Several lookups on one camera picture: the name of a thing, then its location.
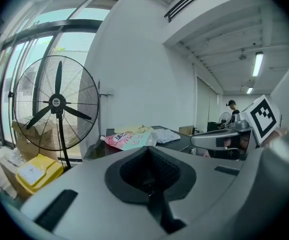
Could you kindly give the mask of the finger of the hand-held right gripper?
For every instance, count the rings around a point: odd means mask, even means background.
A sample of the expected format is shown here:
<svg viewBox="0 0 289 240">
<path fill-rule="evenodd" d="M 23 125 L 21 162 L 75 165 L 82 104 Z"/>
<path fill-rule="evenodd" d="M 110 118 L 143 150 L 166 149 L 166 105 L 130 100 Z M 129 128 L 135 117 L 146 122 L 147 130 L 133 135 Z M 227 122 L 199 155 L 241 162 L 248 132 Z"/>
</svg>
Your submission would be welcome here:
<svg viewBox="0 0 289 240">
<path fill-rule="evenodd" d="M 202 149 L 225 150 L 232 143 L 231 138 L 236 136 L 239 133 L 232 129 L 213 130 L 191 136 L 190 143 Z"/>
</svg>

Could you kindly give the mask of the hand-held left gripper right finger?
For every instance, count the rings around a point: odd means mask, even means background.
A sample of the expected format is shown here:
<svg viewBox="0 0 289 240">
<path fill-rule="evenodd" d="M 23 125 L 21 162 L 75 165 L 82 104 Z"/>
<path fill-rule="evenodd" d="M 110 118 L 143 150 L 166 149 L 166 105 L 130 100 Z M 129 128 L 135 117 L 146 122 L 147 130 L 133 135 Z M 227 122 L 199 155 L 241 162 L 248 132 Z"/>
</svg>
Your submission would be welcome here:
<svg viewBox="0 0 289 240">
<path fill-rule="evenodd" d="M 150 147 L 148 152 L 155 183 L 149 206 L 168 234 L 204 214 L 243 167 L 242 161 L 207 158 L 167 148 Z"/>
</svg>

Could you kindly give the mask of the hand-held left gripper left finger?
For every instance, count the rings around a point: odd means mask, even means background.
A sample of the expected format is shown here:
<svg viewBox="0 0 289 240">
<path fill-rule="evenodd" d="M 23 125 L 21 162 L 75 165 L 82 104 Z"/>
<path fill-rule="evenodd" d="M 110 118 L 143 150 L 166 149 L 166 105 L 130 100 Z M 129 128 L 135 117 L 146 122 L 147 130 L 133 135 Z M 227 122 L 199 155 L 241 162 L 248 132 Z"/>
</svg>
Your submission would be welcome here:
<svg viewBox="0 0 289 240">
<path fill-rule="evenodd" d="M 143 205 L 120 201 L 107 188 L 106 169 L 137 148 L 83 162 L 32 195 L 20 211 L 35 221 L 63 191 L 77 192 L 52 233 L 67 240 L 160 240 L 167 234 Z"/>
</svg>

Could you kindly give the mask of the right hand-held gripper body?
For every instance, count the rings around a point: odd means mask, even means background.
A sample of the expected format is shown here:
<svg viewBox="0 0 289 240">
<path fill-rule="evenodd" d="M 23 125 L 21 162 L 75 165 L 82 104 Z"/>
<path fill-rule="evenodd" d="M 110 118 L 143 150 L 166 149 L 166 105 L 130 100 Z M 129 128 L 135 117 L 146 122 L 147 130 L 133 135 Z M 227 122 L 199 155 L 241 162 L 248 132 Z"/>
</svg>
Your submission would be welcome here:
<svg viewBox="0 0 289 240">
<path fill-rule="evenodd" d="M 239 133 L 240 158 L 264 145 L 280 125 L 280 112 L 270 100 L 262 95 L 247 108 L 231 116 L 230 128 Z"/>
</svg>

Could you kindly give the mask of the person's right forearm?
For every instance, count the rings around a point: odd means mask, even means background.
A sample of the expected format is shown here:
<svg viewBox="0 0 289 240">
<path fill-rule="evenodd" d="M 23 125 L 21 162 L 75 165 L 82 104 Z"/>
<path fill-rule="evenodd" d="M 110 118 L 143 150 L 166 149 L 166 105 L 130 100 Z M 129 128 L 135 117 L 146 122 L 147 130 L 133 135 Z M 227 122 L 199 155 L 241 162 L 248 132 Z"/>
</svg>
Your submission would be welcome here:
<svg viewBox="0 0 289 240">
<path fill-rule="evenodd" d="M 275 130 L 272 131 L 272 133 L 262 142 L 260 145 L 261 148 L 267 147 L 270 145 L 270 143 L 275 140 L 279 139 L 283 136 L 285 136 L 289 130 L 284 127 L 277 127 Z"/>
</svg>

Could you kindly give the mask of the pink detergent pouch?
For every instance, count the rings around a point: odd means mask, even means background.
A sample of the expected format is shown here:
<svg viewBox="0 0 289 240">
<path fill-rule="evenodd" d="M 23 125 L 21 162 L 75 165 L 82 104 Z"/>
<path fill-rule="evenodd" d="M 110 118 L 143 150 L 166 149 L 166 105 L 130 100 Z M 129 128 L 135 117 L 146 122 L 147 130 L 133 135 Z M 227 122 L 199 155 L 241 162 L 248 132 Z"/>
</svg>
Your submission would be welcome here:
<svg viewBox="0 0 289 240">
<path fill-rule="evenodd" d="M 127 151 L 135 148 L 155 146 L 158 137 L 156 133 L 151 131 L 144 133 L 117 133 L 110 136 L 101 136 L 100 139 L 111 147 Z"/>
</svg>

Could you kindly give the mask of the person's right hand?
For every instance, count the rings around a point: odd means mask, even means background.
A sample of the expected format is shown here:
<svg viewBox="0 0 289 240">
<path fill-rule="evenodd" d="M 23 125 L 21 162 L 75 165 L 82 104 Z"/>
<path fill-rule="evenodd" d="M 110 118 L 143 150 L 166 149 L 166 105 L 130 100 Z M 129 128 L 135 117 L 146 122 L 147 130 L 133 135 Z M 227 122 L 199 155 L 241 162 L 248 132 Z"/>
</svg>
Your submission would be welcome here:
<svg viewBox="0 0 289 240">
<path fill-rule="evenodd" d="M 236 148 L 239 150 L 247 150 L 250 137 L 248 135 L 239 135 L 224 140 L 224 147 L 227 149 Z"/>
</svg>

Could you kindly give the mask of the small black fan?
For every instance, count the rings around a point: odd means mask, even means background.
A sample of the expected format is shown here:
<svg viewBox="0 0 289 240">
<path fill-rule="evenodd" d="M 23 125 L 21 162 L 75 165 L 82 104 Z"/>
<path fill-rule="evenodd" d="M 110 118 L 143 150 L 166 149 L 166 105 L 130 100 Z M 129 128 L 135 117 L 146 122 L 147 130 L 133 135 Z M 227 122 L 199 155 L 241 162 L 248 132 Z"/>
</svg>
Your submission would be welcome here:
<svg viewBox="0 0 289 240">
<path fill-rule="evenodd" d="M 225 127 L 230 124 L 232 115 L 229 112 L 224 112 L 219 118 L 219 124 L 221 127 Z"/>
</svg>

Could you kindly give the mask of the white checked cloth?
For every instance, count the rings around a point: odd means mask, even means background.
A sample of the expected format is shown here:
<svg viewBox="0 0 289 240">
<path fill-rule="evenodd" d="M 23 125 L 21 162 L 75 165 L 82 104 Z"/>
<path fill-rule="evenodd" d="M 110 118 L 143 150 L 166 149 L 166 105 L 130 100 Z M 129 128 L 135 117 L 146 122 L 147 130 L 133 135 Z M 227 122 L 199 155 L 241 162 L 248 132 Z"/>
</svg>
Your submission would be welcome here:
<svg viewBox="0 0 289 240">
<path fill-rule="evenodd" d="M 181 137 L 170 129 L 155 129 L 151 132 L 157 144 L 166 144 L 180 140 Z"/>
</svg>

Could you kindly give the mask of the grey dustpan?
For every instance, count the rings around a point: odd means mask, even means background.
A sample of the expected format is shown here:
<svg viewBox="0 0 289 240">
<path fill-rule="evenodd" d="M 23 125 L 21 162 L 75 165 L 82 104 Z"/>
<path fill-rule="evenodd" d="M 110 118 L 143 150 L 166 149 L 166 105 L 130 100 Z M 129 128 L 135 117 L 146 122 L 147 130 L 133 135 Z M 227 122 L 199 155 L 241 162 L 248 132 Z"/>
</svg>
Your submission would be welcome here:
<svg viewBox="0 0 289 240">
<path fill-rule="evenodd" d="M 85 160 L 95 160 L 106 156 L 106 143 L 101 139 L 103 136 L 100 135 L 95 144 L 92 144 L 84 155 Z"/>
</svg>

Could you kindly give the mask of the black bin with yellow lid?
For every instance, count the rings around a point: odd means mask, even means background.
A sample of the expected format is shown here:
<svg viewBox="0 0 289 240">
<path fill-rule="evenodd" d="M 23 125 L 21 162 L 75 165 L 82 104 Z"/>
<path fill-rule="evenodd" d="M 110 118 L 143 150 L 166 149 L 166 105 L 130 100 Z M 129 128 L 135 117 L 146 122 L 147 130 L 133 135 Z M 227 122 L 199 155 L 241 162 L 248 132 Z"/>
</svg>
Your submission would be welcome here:
<svg viewBox="0 0 289 240">
<path fill-rule="evenodd" d="M 15 178 L 30 195 L 34 195 L 61 176 L 64 168 L 62 163 L 38 154 L 17 168 Z"/>
</svg>

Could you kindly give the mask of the large plain cardboard box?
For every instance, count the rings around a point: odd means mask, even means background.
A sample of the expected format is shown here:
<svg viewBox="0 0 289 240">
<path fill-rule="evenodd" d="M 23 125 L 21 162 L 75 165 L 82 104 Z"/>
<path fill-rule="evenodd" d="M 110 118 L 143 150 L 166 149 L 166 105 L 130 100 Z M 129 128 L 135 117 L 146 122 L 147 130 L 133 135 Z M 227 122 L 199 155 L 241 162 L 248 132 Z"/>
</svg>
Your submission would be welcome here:
<svg viewBox="0 0 289 240">
<path fill-rule="evenodd" d="M 38 154 L 58 160 L 57 148 L 58 138 L 54 135 L 56 129 L 53 122 L 39 121 L 27 129 L 29 119 L 12 121 L 12 129 L 16 133 L 16 147 L 26 161 L 36 157 Z"/>
</svg>

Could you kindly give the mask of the printed cardboard box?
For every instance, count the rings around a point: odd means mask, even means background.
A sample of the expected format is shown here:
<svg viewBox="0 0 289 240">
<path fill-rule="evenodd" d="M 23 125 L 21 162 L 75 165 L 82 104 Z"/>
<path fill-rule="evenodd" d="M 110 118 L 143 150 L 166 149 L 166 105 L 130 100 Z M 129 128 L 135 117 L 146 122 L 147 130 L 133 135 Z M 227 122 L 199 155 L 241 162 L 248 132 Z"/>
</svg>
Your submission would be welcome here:
<svg viewBox="0 0 289 240">
<path fill-rule="evenodd" d="M 17 196 L 19 196 L 23 201 L 27 200 L 31 194 L 28 193 L 16 179 L 17 169 L 27 161 L 23 158 L 23 155 L 17 148 L 5 148 L 2 150 L 2 153 L 3 155 L 0 158 L 2 171 L 17 193 Z"/>
</svg>

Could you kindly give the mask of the glass sliding doors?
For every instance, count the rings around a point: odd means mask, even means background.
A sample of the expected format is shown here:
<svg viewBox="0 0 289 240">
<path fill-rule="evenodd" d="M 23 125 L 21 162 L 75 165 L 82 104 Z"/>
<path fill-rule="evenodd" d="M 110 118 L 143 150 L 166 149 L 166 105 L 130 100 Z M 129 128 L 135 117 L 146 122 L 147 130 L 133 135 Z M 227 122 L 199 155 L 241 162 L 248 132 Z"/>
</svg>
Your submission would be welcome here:
<svg viewBox="0 0 289 240">
<path fill-rule="evenodd" d="M 109 10 L 118 0 L 49 0 L 43 10 L 29 13 L 11 32 L 17 38 L 20 33 L 38 25 L 64 20 L 105 19 Z M 87 57 L 87 46 L 91 44 L 88 31 L 68 31 L 67 33 L 32 35 L 25 41 L 13 40 L 0 52 L 0 113 L 12 111 L 12 99 L 8 96 L 14 91 L 18 80 L 34 61 L 44 55 L 65 55 L 76 57 L 81 64 Z M 0 125 L 0 141 L 14 148 L 16 137 L 11 129 L 11 118 Z"/>
</svg>

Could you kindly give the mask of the black pedestal fan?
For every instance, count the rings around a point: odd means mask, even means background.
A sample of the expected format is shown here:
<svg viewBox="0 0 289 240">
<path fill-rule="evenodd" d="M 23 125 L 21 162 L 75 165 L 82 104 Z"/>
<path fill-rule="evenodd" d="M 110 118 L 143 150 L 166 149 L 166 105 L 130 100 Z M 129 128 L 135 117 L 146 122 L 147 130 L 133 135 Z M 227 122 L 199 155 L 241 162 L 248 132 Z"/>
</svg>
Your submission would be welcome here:
<svg viewBox="0 0 289 240">
<path fill-rule="evenodd" d="M 91 74 L 64 55 L 47 55 L 33 62 L 12 93 L 14 120 L 29 119 L 27 129 L 39 121 L 54 123 L 56 152 L 62 155 L 67 169 L 72 167 L 68 150 L 90 133 L 99 105 L 99 91 Z"/>
</svg>

